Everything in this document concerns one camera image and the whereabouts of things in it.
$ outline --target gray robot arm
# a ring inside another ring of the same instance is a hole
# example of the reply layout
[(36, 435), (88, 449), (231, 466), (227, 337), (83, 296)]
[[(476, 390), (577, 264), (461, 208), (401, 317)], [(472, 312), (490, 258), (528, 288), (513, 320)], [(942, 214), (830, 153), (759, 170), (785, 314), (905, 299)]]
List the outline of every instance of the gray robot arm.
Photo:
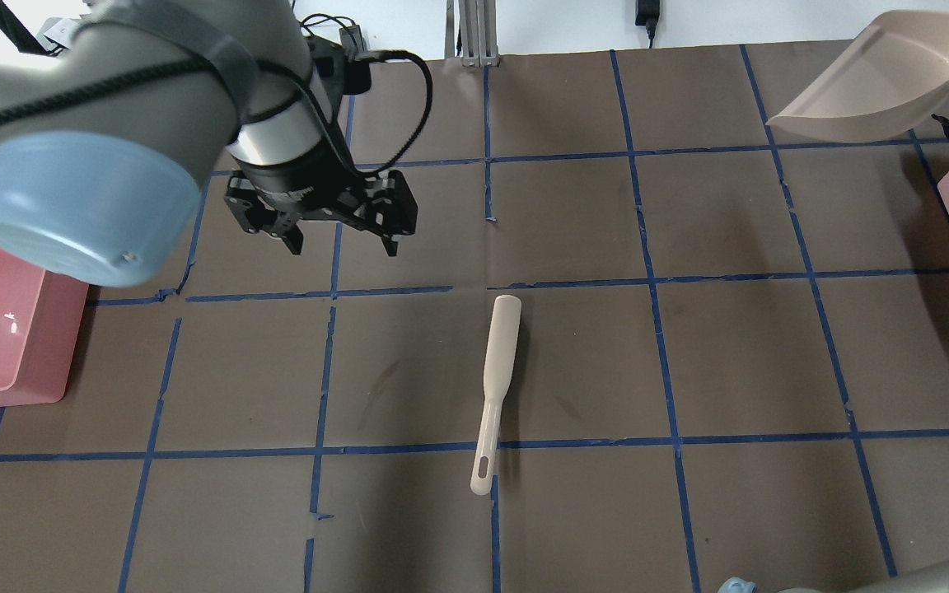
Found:
[[(300, 219), (370, 230), (390, 254), (396, 234), (414, 232), (404, 177), (357, 171), (335, 121), (348, 83), (333, 63), (367, 70), (398, 55), (341, 63), (339, 46), (302, 37), (285, 0), (115, 0), (98, 10), (62, 58), (0, 55), (0, 115), (127, 72), (200, 68), (0, 124), (1, 248), (93, 284), (139, 284), (191, 219), (223, 146), (241, 168), (227, 200), (241, 228), (293, 253)], [(237, 48), (249, 56), (243, 68)]]

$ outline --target black pole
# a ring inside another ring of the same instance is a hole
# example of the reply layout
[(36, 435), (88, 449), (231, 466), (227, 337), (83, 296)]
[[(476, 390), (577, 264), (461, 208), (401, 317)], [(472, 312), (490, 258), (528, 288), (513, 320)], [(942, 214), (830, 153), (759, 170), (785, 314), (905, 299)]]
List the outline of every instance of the black pole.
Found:
[(16, 15), (12, 14), (10, 7), (7, 7), (3, 0), (0, 0), (0, 30), (10, 39), (20, 53), (40, 56), (45, 56), (48, 53), (46, 48), (43, 48), (42, 44), (36, 41), (31, 31), (27, 30), (16, 18)]

